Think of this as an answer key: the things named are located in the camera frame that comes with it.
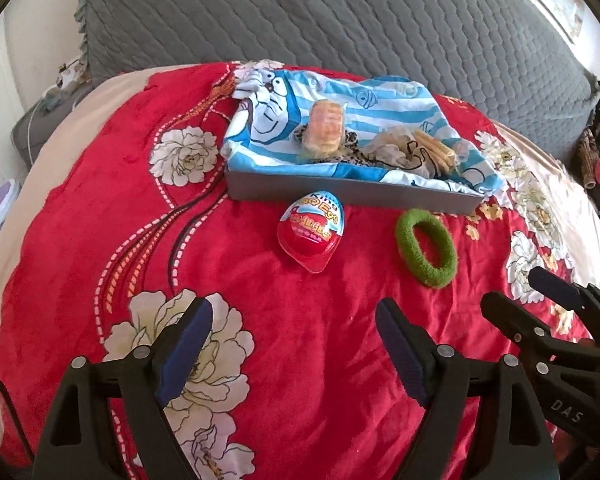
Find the gray cushion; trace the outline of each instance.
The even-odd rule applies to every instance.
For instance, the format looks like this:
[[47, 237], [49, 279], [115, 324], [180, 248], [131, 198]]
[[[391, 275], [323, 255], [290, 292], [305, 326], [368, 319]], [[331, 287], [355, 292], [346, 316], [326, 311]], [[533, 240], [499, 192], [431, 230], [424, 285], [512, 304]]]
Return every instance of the gray cushion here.
[[528, 0], [80, 0], [76, 17], [96, 80], [262, 58], [402, 75], [474, 104], [561, 160], [599, 97]]

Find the floral cloth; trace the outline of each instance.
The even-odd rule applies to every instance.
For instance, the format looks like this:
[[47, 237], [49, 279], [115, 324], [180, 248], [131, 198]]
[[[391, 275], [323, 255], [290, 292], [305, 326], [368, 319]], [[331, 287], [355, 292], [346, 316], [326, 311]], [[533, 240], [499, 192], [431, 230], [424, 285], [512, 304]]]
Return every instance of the floral cloth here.
[[[288, 204], [226, 195], [216, 149], [238, 106], [234, 71], [244, 69], [216, 63], [152, 76], [49, 194], [4, 289], [0, 379], [36, 447], [73, 357], [120, 358], [205, 297], [211, 334], [165, 409], [201, 479], [390, 480], [422, 410], [382, 349], [376, 303], [392, 297], [435, 341], [496, 361], [515, 349], [480, 314], [491, 290], [524, 304], [555, 336], [586, 334], [528, 286], [536, 265], [569, 279], [570, 256], [520, 154], [480, 112], [435, 96], [506, 179], [471, 215], [440, 215], [458, 252], [452, 283], [432, 290], [406, 269], [393, 234], [399, 211], [353, 206], [329, 265], [309, 276], [276, 240]], [[127, 473], [145, 478], [123, 407], [110, 408]], [[450, 479], [461, 475], [476, 415], [469, 404]], [[10, 427], [0, 450], [20, 457]]]

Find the blue and white striped cloth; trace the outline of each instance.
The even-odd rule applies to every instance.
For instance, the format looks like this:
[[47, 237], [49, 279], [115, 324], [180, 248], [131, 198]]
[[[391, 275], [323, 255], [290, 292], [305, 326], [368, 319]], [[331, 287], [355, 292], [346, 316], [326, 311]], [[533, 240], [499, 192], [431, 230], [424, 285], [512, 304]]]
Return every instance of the blue and white striped cloth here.
[[[252, 70], [238, 81], [234, 98], [242, 101], [221, 150], [232, 171], [352, 178], [486, 195], [502, 186], [502, 178], [476, 147], [449, 125], [430, 92], [408, 79], [384, 76], [355, 83], [308, 71]], [[361, 147], [391, 126], [419, 128], [458, 154], [457, 171], [448, 180], [436, 180], [345, 162], [307, 164], [291, 133], [308, 122], [314, 102], [321, 99], [345, 105], [345, 126], [358, 134]]]

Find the green fuzzy hair tie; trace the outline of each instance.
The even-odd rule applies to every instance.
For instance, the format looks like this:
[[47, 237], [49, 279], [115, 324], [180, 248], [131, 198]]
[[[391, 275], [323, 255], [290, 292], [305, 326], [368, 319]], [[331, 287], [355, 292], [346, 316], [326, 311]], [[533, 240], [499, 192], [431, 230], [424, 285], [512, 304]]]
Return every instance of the green fuzzy hair tie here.
[[[440, 254], [440, 267], [434, 267], [425, 257], [413, 228], [418, 225], [433, 240]], [[429, 211], [411, 209], [400, 215], [395, 225], [395, 239], [407, 267], [424, 285], [443, 288], [451, 283], [458, 271], [458, 254], [447, 228]]]

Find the silver screw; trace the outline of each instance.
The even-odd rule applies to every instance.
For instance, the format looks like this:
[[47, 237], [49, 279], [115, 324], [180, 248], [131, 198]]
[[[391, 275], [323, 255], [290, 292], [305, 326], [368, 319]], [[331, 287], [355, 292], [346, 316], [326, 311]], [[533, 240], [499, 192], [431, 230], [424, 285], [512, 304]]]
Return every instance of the silver screw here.
[[87, 358], [82, 355], [78, 355], [78, 357], [74, 357], [74, 360], [71, 361], [71, 368], [75, 368], [76, 370], [78, 370], [79, 368], [82, 368], [85, 364], [87, 364]]
[[134, 357], [136, 359], [144, 359], [151, 353], [151, 348], [147, 345], [138, 346], [134, 349]]
[[506, 354], [503, 357], [504, 364], [510, 366], [511, 368], [515, 368], [518, 366], [518, 358], [515, 355]]
[[456, 351], [449, 345], [440, 345], [438, 347], [438, 354], [442, 355], [442, 357], [453, 357], [455, 353]]

